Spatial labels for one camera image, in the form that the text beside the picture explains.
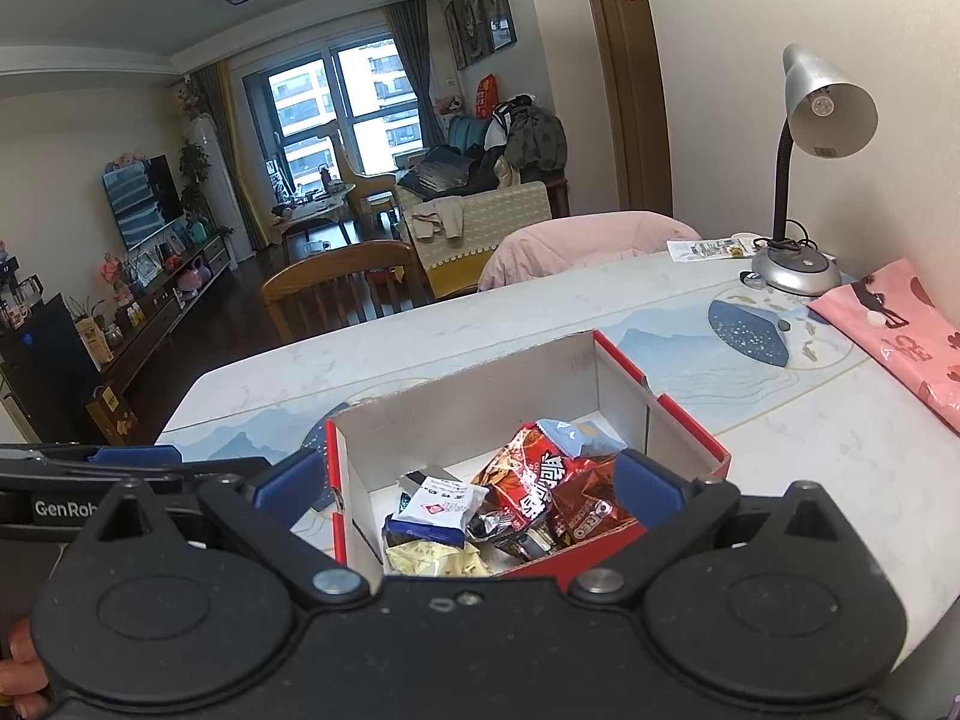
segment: kettle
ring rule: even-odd
[[[37,303],[43,302],[43,284],[40,276],[30,276],[17,285],[21,298],[27,308],[32,309]]]

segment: gray curtain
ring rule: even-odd
[[[416,109],[421,120],[424,146],[443,144],[443,130],[433,112],[430,98],[430,35],[426,23],[426,0],[407,0],[384,8],[390,32],[403,69],[416,94]]]
[[[227,162],[227,172],[233,184],[233,192],[237,196],[237,205],[240,207],[240,215],[247,235],[250,237],[250,243],[254,251],[263,251],[269,242],[261,223],[253,216],[254,210],[251,207],[253,200],[248,196],[243,182],[238,180],[237,151],[230,130],[232,111],[227,108],[227,105],[232,105],[232,100],[228,100],[224,93],[221,71],[222,69],[213,64],[193,71],[190,77],[200,92],[210,116],[213,117],[213,124],[217,125],[220,151],[224,153],[224,160]]]

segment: desk lamp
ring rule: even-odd
[[[840,286],[840,271],[809,238],[792,241],[786,237],[793,145],[824,159],[856,154],[877,132],[877,107],[870,94],[848,80],[843,71],[796,43],[784,51],[784,72],[786,122],[776,152],[774,234],[762,239],[766,245],[755,256],[752,268],[772,287],[816,296]]]

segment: cabinet drawer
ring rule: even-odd
[[[214,257],[218,256],[221,251],[226,250],[227,246],[224,244],[224,239],[219,235],[215,235],[203,247],[203,256],[206,257],[206,261],[210,262]]]
[[[134,333],[133,339],[106,371],[106,378],[113,381],[119,391],[122,392],[127,388],[133,381],[133,377],[150,359],[157,343],[160,343],[173,327],[180,312],[181,309],[176,300],[169,298],[162,307],[158,308],[156,314],[147,319],[147,322],[130,331]]]
[[[221,250],[216,256],[208,257],[208,266],[210,268],[210,272],[214,276],[223,272],[224,268],[226,268],[229,264],[230,253],[226,249]]]

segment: clothing pile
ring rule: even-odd
[[[530,95],[520,95],[494,110],[483,145],[463,153],[456,146],[437,146],[398,184],[427,201],[465,197],[542,180],[563,170],[567,157],[560,120]]]

